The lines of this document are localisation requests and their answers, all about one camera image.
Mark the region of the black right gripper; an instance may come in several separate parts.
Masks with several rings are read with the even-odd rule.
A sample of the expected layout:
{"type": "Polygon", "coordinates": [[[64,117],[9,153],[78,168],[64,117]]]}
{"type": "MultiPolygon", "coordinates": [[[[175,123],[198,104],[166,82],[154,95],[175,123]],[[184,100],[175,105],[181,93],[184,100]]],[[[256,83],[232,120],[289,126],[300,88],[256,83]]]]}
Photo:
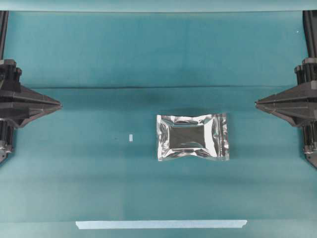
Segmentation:
{"type": "Polygon", "coordinates": [[[293,127],[302,127],[306,160],[317,162],[317,59],[305,58],[295,67],[297,86],[256,101],[256,108],[287,121],[293,127]],[[265,106],[305,106],[305,119],[285,115],[265,106]]]}

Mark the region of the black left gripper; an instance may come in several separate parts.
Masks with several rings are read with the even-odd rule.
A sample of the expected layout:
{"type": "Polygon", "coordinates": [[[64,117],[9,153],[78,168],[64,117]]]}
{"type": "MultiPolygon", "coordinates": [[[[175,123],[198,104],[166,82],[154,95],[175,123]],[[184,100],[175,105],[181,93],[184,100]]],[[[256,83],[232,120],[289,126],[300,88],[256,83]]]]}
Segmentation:
{"type": "Polygon", "coordinates": [[[0,61],[0,161],[4,162],[13,151],[14,128],[62,109],[61,102],[33,91],[20,84],[22,70],[13,59],[0,61]],[[14,104],[31,106],[15,109],[14,104]]]}

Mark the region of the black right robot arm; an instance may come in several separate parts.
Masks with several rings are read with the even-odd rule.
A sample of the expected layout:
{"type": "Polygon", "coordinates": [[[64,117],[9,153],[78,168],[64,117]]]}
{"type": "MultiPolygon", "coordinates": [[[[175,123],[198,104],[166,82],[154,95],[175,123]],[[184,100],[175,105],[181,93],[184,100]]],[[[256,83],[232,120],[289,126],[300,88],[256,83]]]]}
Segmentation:
{"type": "Polygon", "coordinates": [[[306,160],[317,166],[317,11],[303,11],[308,57],[294,68],[297,86],[256,101],[256,108],[302,128],[306,160]]]}

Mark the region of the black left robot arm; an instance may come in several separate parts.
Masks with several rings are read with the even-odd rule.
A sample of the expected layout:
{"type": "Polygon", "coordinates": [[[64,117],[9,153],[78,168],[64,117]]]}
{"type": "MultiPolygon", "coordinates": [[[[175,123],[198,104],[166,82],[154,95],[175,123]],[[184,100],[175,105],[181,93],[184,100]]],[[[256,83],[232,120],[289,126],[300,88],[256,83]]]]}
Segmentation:
{"type": "Polygon", "coordinates": [[[13,152],[14,131],[56,112],[62,104],[20,83],[22,70],[13,59],[4,59],[8,11],[0,12],[0,161],[13,152]]]}

